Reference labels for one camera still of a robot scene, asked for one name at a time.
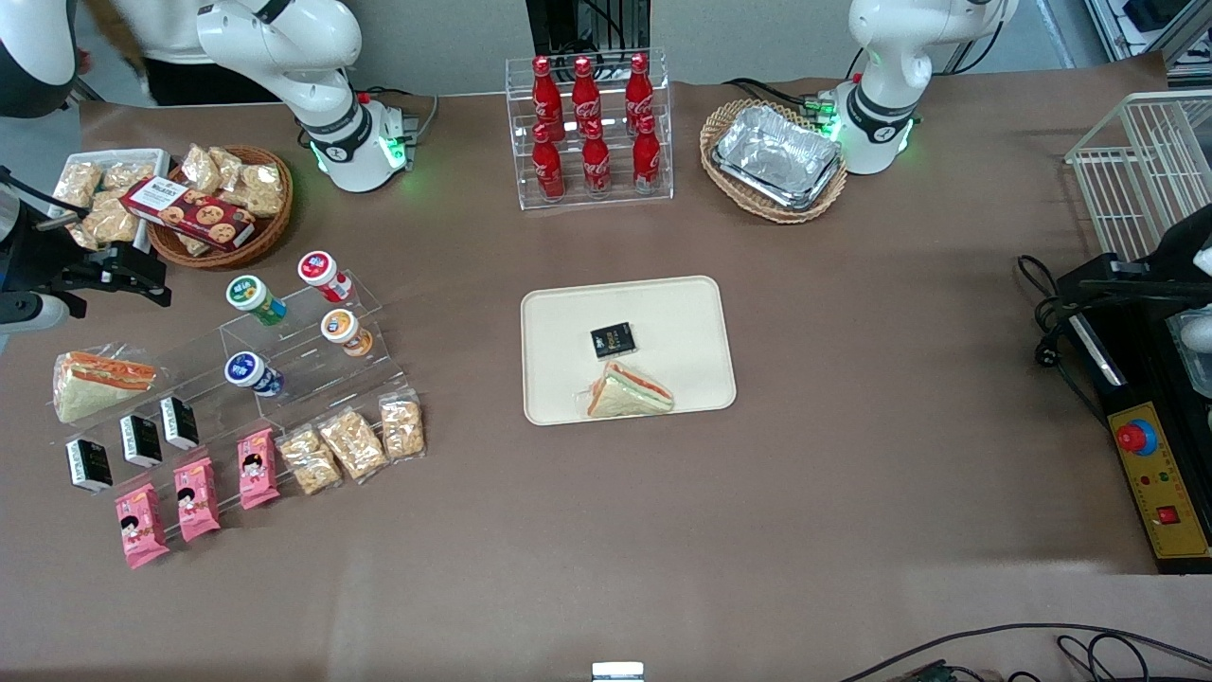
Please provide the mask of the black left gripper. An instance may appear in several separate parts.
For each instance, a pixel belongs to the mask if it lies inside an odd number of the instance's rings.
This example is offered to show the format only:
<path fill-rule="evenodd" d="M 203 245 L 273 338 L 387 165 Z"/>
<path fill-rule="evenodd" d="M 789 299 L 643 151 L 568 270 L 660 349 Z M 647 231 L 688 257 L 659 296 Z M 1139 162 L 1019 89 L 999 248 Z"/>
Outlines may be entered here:
<path fill-rule="evenodd" d="M 1154 299 L 1180 303 L 1183 306 L 1207 306 L 1211 303 L 1210 275 L 1195 262 L 1210 243 L 1211 204 L 1177 222 L 1161 237 L 1156 250 L 1140 260 L 1147 264 L 1147 280 L 1084 279 L 1082 305 L 1107 299 Z"/>

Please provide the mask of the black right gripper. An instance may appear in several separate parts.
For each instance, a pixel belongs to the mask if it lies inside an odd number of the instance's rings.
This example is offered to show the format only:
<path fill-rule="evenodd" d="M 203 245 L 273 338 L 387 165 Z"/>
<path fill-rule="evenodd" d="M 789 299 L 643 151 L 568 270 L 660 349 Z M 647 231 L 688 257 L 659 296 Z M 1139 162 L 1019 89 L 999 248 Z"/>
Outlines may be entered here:
<path fill-rule="evenodd" d="M 116 279 L 104 271 L 105 259 L 105 252 L 82 250 L 64 229 L 17 224 L 1 242 L 1 291 L 125 291 L 170 306 L 172 290 L 162 285 L 168 268 L 154 252 L 118 246 L 116 274 L 122 277 Z"/>

